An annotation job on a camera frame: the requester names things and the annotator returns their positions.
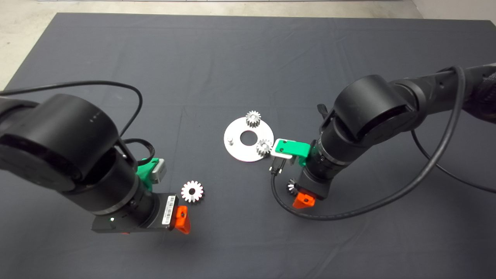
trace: green mount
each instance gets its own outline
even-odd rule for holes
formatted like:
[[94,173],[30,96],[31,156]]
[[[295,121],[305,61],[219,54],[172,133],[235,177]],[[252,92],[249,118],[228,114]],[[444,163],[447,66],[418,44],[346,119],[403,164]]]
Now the green mount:
[[153,158],[149,163],[144,164],[142,166],[138,166],[138,170],[136,174],[143,181],[146,188],[151,192],[152,191],[152,180],[150,178],[150,173],[153,171],[155,166],[158,164],[159,158]]
[[306,159],[310,153],[310,144],[285,139],[278,141],[275,148],[277,153],[299,157],[298,164],[300,164],[300,166],[304,167],[307,164]]

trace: center hole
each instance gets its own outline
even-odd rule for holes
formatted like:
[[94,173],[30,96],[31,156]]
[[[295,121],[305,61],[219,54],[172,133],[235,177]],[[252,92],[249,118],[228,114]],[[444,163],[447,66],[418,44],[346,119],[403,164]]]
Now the center hole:
[[248,146],[251,146],[251,145],[254,145],[256,143],[256,140],[257,140],[257,136],[254,132],[252,131],[245,131],[241,134],[241,142],[244,144],[244,145],[248,145]]

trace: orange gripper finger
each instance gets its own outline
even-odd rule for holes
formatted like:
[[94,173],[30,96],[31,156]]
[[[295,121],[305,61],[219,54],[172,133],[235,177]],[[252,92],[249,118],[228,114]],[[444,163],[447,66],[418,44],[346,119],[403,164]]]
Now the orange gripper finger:
[[315,205],[315,198],[307,194],[298,193],[293,207],[296,209],[311,208]]
[[189,215],[187,214],[186,206],[178,206],[176,210],[176,224],[174,228],[178,229],[183,234],[189,234],[191,230],[191,223],[189,221]]

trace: silver gear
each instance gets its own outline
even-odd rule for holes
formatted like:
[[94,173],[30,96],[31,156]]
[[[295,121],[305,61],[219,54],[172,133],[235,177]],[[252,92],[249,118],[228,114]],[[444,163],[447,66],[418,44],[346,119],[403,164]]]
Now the silver gear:
[[291,196],[296,197],[298,195],[298,189],[295,188],[296,181],[294,179],[290,179],[288,181],[288,188],[286,190]]
[[262,119],[262,116],[258,111],[252,110],[247,113],[246,118],[247,118],[247,125],[252,128],[255,128],[260,124],[260,120]]
[[203,186],[198,181],[188,181],[181,188],[181,195],[185,201],[188,203],[198,202],[203,198]]
[[262,157],[266,157],[268,154],[270,154],[271,149],[272,142],[270,142],[270,140],[261,139],[256,144],[256,152]]

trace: floor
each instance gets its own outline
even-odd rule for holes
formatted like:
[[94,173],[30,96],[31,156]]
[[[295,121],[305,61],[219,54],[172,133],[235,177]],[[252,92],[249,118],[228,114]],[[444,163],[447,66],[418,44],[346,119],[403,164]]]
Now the floor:
[[422,18],[411,0],[332,2],[67,2],[0,0],[0,89],[57,12]]
[[496,23],[495,0],[413,0],[424,18],[489,19]]

